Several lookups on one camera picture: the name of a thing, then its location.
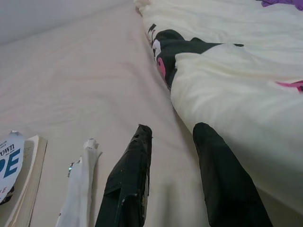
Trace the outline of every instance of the wall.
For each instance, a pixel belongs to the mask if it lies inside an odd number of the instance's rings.
[[[0,0],[0,44],[131,0]]]

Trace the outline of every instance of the bedding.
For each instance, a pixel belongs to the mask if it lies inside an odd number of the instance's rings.
[[[175,114],[132,2],[0,45],[0,119],[2,135],[14,129],[48,139],[31,227],[55,226],[68,168],[90,137],[103,152],[92,186],[93,227],[107,177],[140,123],[153,131],[144,226],[208,226],[192,136]],[[299,214],[259,194],[275,227],[303,226]]]
[[[302,11],[303,10],[303,1],[302,0],[263,0],[262,1],[262,6],[271,6],[277,3],[282,3],[282,4],[290,4],[290,5],[295,5],[295,7]]]
[[[174,108],[303,215],[303,14],[254,0],[135,0]]]

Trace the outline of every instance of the bed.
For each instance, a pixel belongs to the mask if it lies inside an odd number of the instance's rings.
[[[15,129],[49,141],[31,227],[55,226],[68,167],[91,137],[103,152],[93,181],[93,227],[107,177],[138,124],[153,130],[144,226],[208,226],[192,135],[173,99],[186,125],[171,104],[143,31],[140,15],[127,2],[0,46],[1,134]],[[300,206],[294,211],[271,191],[259,192],[275,226],[303,223]]]

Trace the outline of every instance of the blue letter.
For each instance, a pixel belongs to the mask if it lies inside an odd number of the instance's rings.
[[[10,170],[10,167],[18,163],[19,158],[16,158],[15,160],[13,160],[13,157],[18,154],[20,154],[20,149],[9,155],[9,161],[8,161],[8,165],[5,170],[4,178],[17,171],[17,167],[13,168],[12,170]]]

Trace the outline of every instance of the cartoon print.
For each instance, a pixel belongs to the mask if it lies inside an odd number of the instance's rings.
[[[294,83],[284,83],[284,82],[276,82],[278,85],[281,85],[283,87],[292,87],[296,88],[299,93],[303,93],[303,80],[297,81]]]
[[[190,41],[185,40],[181,34],[175,30],[168,29],[155,34],[156,25],[153,24],[148,30],[148,38],[152,45],[155,61],[170,89],[177,69],[175,68],[175,56],[178,53],[189,52],[202,54],[214,46],[221,43],[207,43],[194,37]]]

